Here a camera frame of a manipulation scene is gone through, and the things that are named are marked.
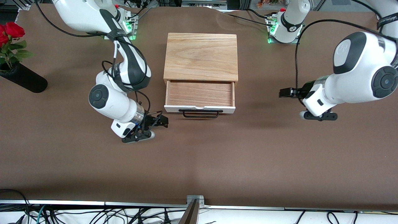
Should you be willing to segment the grey-brown support beam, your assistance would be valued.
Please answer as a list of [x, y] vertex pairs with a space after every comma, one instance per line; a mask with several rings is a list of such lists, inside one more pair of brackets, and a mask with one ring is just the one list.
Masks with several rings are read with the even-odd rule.
[[185, 210], [178, 224], [197, 224], [199, 210], [200, 208], [197, 200], [192, 201], [188, 204], [187, 209]]

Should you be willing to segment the wooden drawer with white front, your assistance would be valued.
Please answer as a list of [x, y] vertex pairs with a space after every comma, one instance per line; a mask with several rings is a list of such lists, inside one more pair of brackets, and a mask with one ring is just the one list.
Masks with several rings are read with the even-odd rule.
[[183, 110], [235, 112], [235, 83], [213, 81], [168, 80], [165, 105], [169, 113]]

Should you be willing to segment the aluminium frame profile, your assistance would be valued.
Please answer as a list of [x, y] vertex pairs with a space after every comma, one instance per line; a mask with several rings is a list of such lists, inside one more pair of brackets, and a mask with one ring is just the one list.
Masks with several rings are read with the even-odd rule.
[[28, 11], [32, 4], [34, 4], [35, 0], [11, 0], [19, 10]]
[[227, 9], [227, 0], [182, 0], [182, 7], [202, 6], [215, 9]]

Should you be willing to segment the black cylindrical vase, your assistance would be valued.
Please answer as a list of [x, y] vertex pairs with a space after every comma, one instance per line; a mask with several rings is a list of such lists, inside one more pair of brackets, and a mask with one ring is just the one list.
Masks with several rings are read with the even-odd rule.
[[33, 93], [43, 92], [48, 87], [45, 78], [20, 62], [13, 63], [11, 67], [6, 63], [0, 65], [0, 76]]

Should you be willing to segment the brown table cover sheet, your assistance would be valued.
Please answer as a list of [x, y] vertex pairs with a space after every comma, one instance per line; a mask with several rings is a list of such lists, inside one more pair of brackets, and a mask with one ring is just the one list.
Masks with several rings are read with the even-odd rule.
[[295, 81], [292, 44], [267, 43], [265, 28], [209, 8], [159, 7], [138, 23], [134, 44], [153, 77], [151, 110], [165, 103], [170, 32], [236, 34], [236, 110], [217, 119], [168, 114], [155, 138], [125, 144], [111, 119], [88, 102], [113, 44], [56, 30], [37, 7], [22, 11], [34, 56], [24, 65], [46, 78], [32, 93], [0, 77], [0, 189], [29, 200], [398, 210], [398, 89], [387, 98], [333, 108], [336, 121], [307, 121], [279, 98]]

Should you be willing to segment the green leafy rose stems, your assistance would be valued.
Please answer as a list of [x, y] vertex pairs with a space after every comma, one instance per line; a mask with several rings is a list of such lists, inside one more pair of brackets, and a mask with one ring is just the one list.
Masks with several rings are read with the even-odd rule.
[[2, 43], [0, 47], [0, 71], [10, 71], [24, 59], [32, 57], [34, 54], [26, 50], [26, 47], [26, 40], [18, 38], [9, 39], [8, 42]]

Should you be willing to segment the grey metal bracket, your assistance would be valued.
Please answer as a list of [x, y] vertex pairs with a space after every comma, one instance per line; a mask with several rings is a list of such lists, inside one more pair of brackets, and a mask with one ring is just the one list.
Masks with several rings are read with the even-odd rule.
[[186, 197], [187, 205], [194, 200], [197, 200], [197, 202], [199, 203], [199, 208], [205, 207], [205, 201], [204, 201], [203, 195], [187, 195], [187, 197]]

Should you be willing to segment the light wooden drawer cabinet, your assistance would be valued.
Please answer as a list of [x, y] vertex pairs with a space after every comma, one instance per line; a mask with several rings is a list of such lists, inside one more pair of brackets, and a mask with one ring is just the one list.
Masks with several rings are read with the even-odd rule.
[[237, 35], [169, 33], [163, 79], [237, 83]]

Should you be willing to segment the red artificial rose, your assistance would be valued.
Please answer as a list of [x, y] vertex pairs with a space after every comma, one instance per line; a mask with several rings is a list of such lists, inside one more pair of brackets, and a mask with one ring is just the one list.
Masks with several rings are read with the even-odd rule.
[[9, 41], [9, 37], [6, 33], [6, 27], [0, 24], [0, 48], [7, 44]]
[[13, 39], [24, 37], [25, 35], [25, 30], [14, 22], [7, 22], [4, 25], [4, 32]]

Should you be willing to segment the aluminium table edge rail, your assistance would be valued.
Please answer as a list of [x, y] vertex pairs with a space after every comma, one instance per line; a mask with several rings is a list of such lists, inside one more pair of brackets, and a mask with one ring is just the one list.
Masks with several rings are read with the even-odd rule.
[[[47, 204], [60, 206], [90, 206], [90, 207], [151, 207], [151, 208], [187, 208], [188, 204], [159, 204], [159, 203], [126, 203], [126, 202], [100, 202], [78, 200], [27, 200], [28, 204]], [[206, 205], [201, 202], [200, 208], [206, 209], [230, 209], [230, 210], [324, 210], [324, 211], [361, 211], [361, 212], [398, 212], [386, 209], [354, 209], [354, 208], [300, 208], [300, 207], [249, 207], [249, 206], [216, 206]]]

